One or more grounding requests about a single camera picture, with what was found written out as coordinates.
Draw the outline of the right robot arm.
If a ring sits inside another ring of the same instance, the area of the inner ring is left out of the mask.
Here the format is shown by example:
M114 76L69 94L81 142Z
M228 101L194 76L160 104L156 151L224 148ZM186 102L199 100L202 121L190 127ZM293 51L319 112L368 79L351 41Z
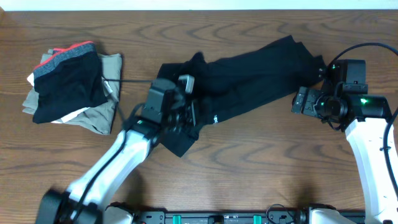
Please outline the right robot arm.
M365 223L397 223L397 152L392 114L383 96L366 90L300 87L292 112L318 118L345 134L361 180Z

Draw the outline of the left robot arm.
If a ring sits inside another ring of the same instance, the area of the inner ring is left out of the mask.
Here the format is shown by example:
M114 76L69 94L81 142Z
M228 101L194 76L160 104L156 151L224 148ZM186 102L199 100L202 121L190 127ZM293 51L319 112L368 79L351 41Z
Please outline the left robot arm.
M64 192L50 189L40 202L36 223L102 223L109 201L126 177L142 163L166 133L196 125L189 99L195 79L152 80L147 99L123 121L114 144Z

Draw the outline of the black pants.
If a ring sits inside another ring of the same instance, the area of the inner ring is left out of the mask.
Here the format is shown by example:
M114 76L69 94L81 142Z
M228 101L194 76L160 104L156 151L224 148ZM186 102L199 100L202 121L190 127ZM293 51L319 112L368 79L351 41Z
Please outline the black pants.
M321 81L326 65L292 36L230 58L206 62L201 52L184 63L164 63L158 76L176 82L181 75L195 81L190 98L197 100L197 125L167 133L161 143L182 157L199 138L202 127L217 124L311 87Z

